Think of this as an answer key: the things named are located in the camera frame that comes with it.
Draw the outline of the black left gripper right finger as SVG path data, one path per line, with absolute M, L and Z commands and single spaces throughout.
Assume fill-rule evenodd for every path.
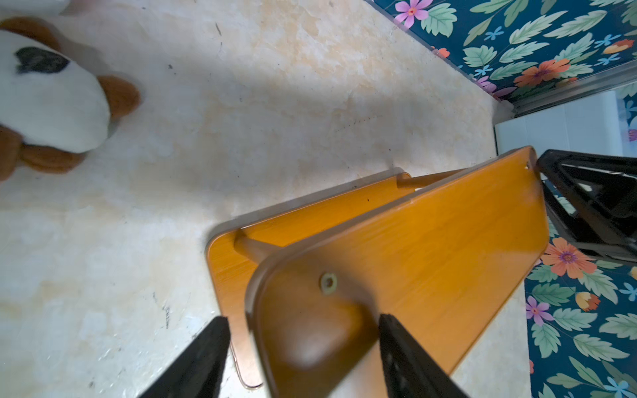
M 382 314 L 378 327 L 389 397 L 467 397 L 396 317 Z

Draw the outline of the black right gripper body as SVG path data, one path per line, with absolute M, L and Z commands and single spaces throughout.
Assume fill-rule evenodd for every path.
M 537 160 L 547 215 L 597 260 L 636 260 L 636 159 L 549 149 Z

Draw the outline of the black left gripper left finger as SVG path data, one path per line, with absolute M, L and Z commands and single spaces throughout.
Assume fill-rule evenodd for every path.
M 218 397 L 230 347 L 228 319 L 215 317 L 142 397 Z

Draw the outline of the brown white plush dog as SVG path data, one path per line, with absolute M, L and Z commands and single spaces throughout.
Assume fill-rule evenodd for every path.
M 141 94 L 118 76 L 96 76 L 61 51 L 34 18 L 1 22 L 1 179 L 20 165 L 64 174 L 109 138 Z

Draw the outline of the white orange plush toy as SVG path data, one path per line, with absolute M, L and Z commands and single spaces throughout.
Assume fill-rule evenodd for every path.
M 48 17 L 81 13 L 94 5 L 94 1 L 84 0 L 1 0 L 1 12 Z

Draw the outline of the pale blue wall box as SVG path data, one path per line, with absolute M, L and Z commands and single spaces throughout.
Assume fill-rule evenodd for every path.
M 537 155 L 557 149 L 636 156 L 636 144 L 629 142 L 627 112 L 613 91 L 511 119 L 496 124 L 494 130 L 499 154 L 532 146 Z

